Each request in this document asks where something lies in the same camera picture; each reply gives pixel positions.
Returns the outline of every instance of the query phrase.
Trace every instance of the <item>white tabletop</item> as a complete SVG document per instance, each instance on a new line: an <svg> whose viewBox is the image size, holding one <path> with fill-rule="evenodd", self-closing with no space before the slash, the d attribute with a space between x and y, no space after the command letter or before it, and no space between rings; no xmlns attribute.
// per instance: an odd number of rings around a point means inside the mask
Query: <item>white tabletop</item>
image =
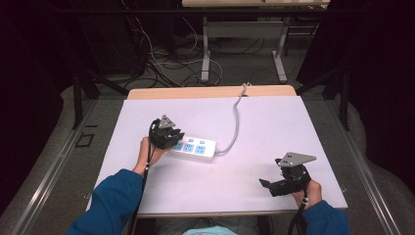
<svg viewBox="0 0 415 235"><path fill-rule="evenodd" d="M328 5L330 0L183 0L184 7L277 7Z"/></svg>
<svg viewBox="0 0 415 235"><path fill-rule="evenodd" d="M235 128L232 98L124 101L97 184L121 168L132 168L140 140L151 122L167 115L188 136L227 147ZM140 216L267 214L296 210L291 195L272 197L259 179L282 180L274 160L287 152L313 155L305 164L323 185L323 198L335 208L346 200L319 142L301 97L244 97L238 105L240 133L230 152L210 162L165 154L151 168Z"/></svg>

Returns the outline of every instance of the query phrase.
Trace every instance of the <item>white power strip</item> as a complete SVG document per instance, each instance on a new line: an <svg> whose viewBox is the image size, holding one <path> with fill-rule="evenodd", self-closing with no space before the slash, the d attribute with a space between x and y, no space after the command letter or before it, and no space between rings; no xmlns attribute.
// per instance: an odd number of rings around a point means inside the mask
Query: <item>white power strip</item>
<svg viewBox="0 0 415 235"><path fill-rule="evenodd" d="M169 152L172 155L211 161L216 150L216 142L184 136Z"/></svg>

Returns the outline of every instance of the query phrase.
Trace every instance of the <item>hand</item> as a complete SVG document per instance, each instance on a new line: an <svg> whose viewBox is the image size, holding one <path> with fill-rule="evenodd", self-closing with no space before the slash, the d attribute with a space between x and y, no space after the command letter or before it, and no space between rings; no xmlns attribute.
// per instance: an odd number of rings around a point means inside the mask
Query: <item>hand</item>
<svg viewBox="0 0 415 235"><path fill-rule="evenodd" d="M297 206L300 207L302 203L302 198L304 197L304 192L301 190L297 193L292 193L294 199L296 200ZM305 205L305 210L309 209L310 207L318 204L322 199L321 196L321 185L314 180L310 180L308 183L307 188L307 196L308 196L308 205Z"/></svg>
<svg viewBox="0 0 415 235"><path fill-rule="evenodd" d="M156 147L154 145L151 145L150 153L153 153L153 150L155 148ZM162 149L156 148L156 150L154 150L152 160L150 161L150 165L154 165L161 158L161 155L164 154L166 151L168 151L168 149L162 150ZM132 171L140 175L144 174L144 171L146 169L148 154L149 154L149 138L144 137L140 143L140 153L138 154L137 164L132 169Z"/></svg>

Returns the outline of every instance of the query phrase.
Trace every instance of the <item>blue jacket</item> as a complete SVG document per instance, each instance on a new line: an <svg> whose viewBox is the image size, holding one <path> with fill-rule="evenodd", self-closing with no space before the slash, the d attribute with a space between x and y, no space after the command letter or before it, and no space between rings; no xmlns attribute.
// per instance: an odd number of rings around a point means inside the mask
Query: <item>blue jacket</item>
<svg viewBox="0 0 415 235"><path fill-rule="evenodd" d="M143 177L122 169L102 181L92 194L91 207L69 228L67 234L116 234L122 232L141 199ZM325 201L302 213L307 235L349 234L348 219Z"/></svg>

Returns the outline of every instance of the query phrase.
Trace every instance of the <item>white table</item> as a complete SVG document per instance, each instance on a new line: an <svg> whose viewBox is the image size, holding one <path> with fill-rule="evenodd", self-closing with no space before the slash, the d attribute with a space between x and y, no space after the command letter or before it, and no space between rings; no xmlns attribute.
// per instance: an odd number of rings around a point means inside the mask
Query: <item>white table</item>
<svg viewBox="0 0 415 235"><path fill-rule="evenodd" d="M298 7L328 5L330 0L183 0L184 7L190 8L239 8L239 7ZM278 79L287 82L287 77L281 62L281 53L289 27L290 19L283 22L209 22L204 17L204 61L202 65L201 81L208 81L210 50L208 39L210 37L266 37L278 38L277 50L272 51Z"/></svg>
<svg viewBox="0 0 415 235"><path fill-rule="evenodd" d="M142 91L134 90L124 101L97 184L121 168L135 165L140 140L148 134L151 122L164 114L186 135L215 140L218 148L225 148L233 137L232 107L242 86ZM149 172L139 216L272 214L296 210L291 195L274 198L258 181L282 180L274 160L287 152L317 157L305 164L311 177L323 185L323 198L329 204L346 208L302 99L293 96L293 92L291 86L249 87L249 97L242 98L238 105L238 139L228 154L215 157L212 162L165 154Z"/></svg>

